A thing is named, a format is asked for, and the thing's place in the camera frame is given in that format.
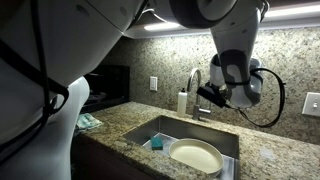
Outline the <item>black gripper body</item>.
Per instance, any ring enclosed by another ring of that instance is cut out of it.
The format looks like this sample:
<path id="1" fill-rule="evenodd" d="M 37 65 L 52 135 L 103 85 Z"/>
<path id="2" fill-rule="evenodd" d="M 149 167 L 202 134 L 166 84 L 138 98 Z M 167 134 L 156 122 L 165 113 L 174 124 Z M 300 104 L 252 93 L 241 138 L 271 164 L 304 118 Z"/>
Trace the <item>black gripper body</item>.
<path id="1" fill-rule="evenodd" d="M 200 86 L 197 90 L 197 94 L 220 108 L 227 105 L 226 99 L 220 94 L 219 90 L 212 86 Z"/>

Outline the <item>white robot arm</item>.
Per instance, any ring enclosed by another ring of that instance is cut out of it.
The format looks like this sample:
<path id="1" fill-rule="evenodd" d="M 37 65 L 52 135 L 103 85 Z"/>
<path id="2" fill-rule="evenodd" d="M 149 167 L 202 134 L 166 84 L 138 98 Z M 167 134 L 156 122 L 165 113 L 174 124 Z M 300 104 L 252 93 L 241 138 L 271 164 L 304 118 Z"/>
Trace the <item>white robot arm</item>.
<path id="1" fill-rule="evenodd" d="M 257 104 L 252 51 L 268 9 L 267 0 L 0 0 L 0 180 L 71 180 L 85 77 L 146 11 L 210 30 L 228 101 Z"/>

